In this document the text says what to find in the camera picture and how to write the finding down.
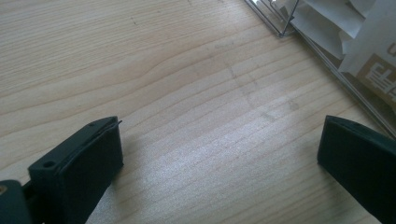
wood grain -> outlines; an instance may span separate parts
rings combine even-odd
[[[378,129],[241,0],[0,1],[0,179],[117,115],[89,223],[376,223],[317,165],[323,121]]]

wooden table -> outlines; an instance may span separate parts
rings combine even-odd
[[[316,156],[326,115],[378,128],[242,0],[3,0],[0,46],[0,179],[123,120],[88,223],[377,222]]]

paper document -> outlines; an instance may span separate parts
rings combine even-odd
[[[370,13],[371,8],[373,7],[375,0],[349,0],[352,3],[352,6],[359,11],[359,13],[364,17]]]
[[[334,22],[343,31],[355,38],[364,18],[347,5],[347,0],[304,0],[318,13]]]
[[[340,28],[316,12],[311,6],[301,2],[294,12],[294,19],[291,23],[334,57],[343,59],[342,44],[338,36]]]
[[[352,45],[353,38],[350,37],[345,31],[338,33],[341,39],[343,54],[348,54],[350,46]]]

